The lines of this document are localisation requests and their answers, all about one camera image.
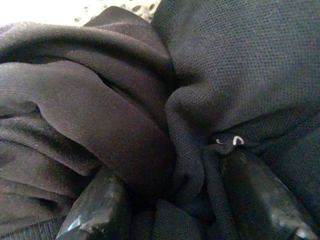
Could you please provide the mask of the white perforated laundry basket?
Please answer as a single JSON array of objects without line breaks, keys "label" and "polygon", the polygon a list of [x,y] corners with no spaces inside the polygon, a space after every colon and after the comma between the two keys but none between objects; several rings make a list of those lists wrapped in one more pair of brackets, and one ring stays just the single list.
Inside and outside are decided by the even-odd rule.
[{"label": "white perforated laundry basket", "polygon": [[162,0],[85,0],[85,3],[72,18],[74,26],[83,26],[94,20],[100,14],[115,12],[119,17],[122,12],[128,12],[151,22]]}]

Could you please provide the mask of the black mesh knit garment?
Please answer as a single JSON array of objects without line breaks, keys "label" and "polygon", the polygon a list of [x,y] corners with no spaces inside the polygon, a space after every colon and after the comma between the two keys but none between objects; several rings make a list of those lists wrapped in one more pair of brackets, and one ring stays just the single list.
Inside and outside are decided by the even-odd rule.
[{"label": "black mesh knit garment", "polygon": [[320,0],[161,0],[152,26],[177,89],[165,104],[172,197],[132,240],[237,240],[223,150],[256,155],[320,227]]}]

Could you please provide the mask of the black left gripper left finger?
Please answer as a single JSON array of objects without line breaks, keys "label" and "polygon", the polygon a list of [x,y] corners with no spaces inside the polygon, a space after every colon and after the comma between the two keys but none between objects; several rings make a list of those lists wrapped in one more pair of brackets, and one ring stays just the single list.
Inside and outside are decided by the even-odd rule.
[{"label": "black left gripper left finger", "polygon": [[56,240],[129,240],[130,201],[123,181],[102,167],[71,207]]}]

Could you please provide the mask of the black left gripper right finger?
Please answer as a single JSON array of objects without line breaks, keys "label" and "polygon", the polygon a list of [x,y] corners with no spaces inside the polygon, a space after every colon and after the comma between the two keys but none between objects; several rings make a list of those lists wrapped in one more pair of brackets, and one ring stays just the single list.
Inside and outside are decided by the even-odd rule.
[{"label": "black left gripper right finger", "polygon": [[240,240],[319,240],[306,208],[256,155],[233,151],[221,175]]}]

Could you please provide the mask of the dark brown smooth garment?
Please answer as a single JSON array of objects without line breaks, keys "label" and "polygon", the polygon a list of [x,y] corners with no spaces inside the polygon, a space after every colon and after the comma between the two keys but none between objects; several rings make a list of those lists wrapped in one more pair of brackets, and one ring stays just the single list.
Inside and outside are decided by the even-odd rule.
[{"label": "dark brown smooth garment", "polygon": [[0,239],[52,239],[103,165],[158,198],[175,150],[165,103],[171,57],[142,18],[0,26]]}]

